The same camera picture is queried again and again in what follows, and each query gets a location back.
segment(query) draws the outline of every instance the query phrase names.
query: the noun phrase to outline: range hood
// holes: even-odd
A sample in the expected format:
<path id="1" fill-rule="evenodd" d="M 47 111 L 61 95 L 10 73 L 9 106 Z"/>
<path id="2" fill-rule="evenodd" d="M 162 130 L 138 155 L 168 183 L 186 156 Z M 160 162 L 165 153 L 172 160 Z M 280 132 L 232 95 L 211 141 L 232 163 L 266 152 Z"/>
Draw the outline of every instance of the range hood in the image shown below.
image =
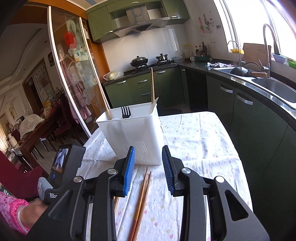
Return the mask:
<path id="1" fill-rule="evenodd" d="M 126 14 L 129 20 L 129 25 L 113 31 L 120 38 L 133 33 L 164 28 L 170 20 L 169 17 L 150 19 L 145 5 L 127 9 Z"/>

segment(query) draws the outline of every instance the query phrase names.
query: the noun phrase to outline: gas stove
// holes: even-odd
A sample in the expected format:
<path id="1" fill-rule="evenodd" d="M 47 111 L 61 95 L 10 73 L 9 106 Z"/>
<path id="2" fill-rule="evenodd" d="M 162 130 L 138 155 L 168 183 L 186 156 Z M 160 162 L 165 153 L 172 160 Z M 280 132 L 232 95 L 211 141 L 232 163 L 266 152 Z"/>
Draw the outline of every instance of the gas stove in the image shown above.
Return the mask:
<path id="1" fill-rule="evenodd" d="M 135 74 L 137 72 L 150 69 L 150 68 L 155 68 L 159 66 L 165 66 L 165 65 L 175 65 L 176 63 L 173 60 L 165 60 L 161 62 L 157 62 L 156 64 L 151 64 L 151 65 L 142 65 L 140 67 L 135 68 L 135 71 L 131 72 L 131 74 Z"/>

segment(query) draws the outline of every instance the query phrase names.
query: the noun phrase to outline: small display screen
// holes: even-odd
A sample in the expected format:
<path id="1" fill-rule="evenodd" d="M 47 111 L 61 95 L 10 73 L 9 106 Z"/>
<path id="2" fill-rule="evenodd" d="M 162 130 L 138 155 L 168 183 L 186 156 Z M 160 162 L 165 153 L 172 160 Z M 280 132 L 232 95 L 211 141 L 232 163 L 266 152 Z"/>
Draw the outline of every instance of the small display screen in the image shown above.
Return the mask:
<path id="1" fill-rule="evenodd" d="M 57 157 L 54 160 L 54 164 L 52 168 L 59 173 L 63 172 L 63 165 L 65 163 L 65 159 L 68 154 L 68 151 L 69 151 L 68 148 L 59 149 L 57 153 Z"/>

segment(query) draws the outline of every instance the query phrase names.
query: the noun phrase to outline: floral tablecloth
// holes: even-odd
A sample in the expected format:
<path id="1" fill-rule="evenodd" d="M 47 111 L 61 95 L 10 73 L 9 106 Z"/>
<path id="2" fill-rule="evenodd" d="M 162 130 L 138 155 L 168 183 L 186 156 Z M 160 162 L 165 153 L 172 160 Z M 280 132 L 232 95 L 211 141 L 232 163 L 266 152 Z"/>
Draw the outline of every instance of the floral tablecloth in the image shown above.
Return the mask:
<path id="1" fill-rule="evenodd" d="M 160 117 L 165 145 L 172 156 L 200 176 L 223 176 L 252 209 L 250 192 L 242 163 L 232 141 L 215 113 L 198 112 Z M 85 179 L 98 176 L 113 167 L 117 160 L 103 133 L 98 128 L 85 143 L 86 152 L 77 174 Z M 120 198 L 115 214 L 117 240 L 128 240 L 146 166 L 135 165 L 131 190 Z M 183 213 L 183 197 L 172 197 L 168 191 L 163 166 L 149 166 L 153 172 L 138 241 L 178 241 Z M 207 241 L 210 222 L 205 199 Z M 89 240 L 91 208 L 88 216 Z"/>

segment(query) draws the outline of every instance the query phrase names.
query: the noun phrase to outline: purple bowl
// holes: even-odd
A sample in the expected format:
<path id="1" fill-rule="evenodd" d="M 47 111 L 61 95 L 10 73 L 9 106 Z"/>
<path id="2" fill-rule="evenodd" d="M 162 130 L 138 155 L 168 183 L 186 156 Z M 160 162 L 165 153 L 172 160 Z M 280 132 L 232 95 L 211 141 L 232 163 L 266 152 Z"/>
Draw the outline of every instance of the purple bowl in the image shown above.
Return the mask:
<path id="1" fill-rule="evenodd" d="M 282 55 L 277 55 L 275 53 L 272 54 L 274 56 L 274 59 L 276 62 L 280 62 L 281 64 L 283 64 L 286 61 L 286 57 L 282 56 Z"/>

